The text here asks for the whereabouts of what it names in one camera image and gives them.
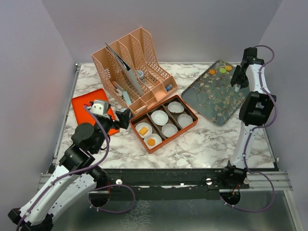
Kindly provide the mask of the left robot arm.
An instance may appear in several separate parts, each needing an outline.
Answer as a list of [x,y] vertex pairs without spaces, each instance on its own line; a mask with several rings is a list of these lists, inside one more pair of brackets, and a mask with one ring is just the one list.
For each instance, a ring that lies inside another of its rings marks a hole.
[[8,217],[18,231],[50,231],[53,222],[80,196],[112,187],[99,165],[109,153],[109,130],[127,129],[130,110],[117,111],[118,119],[113,120],[100,112],[98,105],[85,105],[84,109],[95,124],[86,122],[75,128],[72,145],[47,182],[27,204],[9,212]]

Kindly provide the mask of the green macaron cookie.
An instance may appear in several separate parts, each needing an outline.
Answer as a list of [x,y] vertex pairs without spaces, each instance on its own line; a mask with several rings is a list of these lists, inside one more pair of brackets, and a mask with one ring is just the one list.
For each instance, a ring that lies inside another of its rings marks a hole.
[[220,73],[223,73],[223,74],[227,72],[227,70],[225,68],[220,68],[219,71],[220,71]]

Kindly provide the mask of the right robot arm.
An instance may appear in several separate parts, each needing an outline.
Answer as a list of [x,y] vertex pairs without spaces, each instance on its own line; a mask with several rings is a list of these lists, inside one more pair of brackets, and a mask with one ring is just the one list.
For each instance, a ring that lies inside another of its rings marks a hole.
[[267,87],[265,65],[269,62],[257,57],[258,47],[244,50],[241,64],[236,66],[231,79],[231,85],[236,91],[248,87],[250,92],[239,112],[241,129],[235,151],[222,171],[221,183],[226,188],[244,184],[255,136],[260,129],[273,123],[267,121],[275,109],[277,98]]

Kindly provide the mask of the orange cookie tin box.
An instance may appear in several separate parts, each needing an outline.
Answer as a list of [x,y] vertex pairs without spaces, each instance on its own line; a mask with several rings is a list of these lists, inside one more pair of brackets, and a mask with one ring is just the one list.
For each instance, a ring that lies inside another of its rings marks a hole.
[[171,97],[130,121],[132,130],[149,154],[193,128],[196,114],[178,95]]

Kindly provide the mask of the round orange chip cookie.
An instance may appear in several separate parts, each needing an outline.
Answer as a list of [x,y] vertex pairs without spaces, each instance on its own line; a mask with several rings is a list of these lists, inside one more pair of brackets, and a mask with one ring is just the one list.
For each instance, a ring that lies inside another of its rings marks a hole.
[[155,139],[150,138],[150,139],[147,140],[147,144],[148,144],[148,146],[152,147],[152,146],[155,146],[156,141],[155,141]]

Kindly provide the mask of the rectangular yellow cracker cookie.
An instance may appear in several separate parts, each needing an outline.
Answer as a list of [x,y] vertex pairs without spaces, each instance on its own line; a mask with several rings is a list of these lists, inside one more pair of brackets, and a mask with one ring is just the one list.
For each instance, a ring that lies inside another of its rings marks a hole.
[[148,128],[147,127],[142,127],[140,130],[139,130],[139,133],[144,136],[146,133],[148,132]]

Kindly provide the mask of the steel serving tongs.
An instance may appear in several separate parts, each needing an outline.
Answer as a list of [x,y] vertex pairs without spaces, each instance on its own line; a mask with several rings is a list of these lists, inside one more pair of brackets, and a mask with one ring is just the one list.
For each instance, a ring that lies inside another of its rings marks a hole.
[[238,92],[240,90],[241,86],[238,84],[235,84],[234,89],[236,92]]

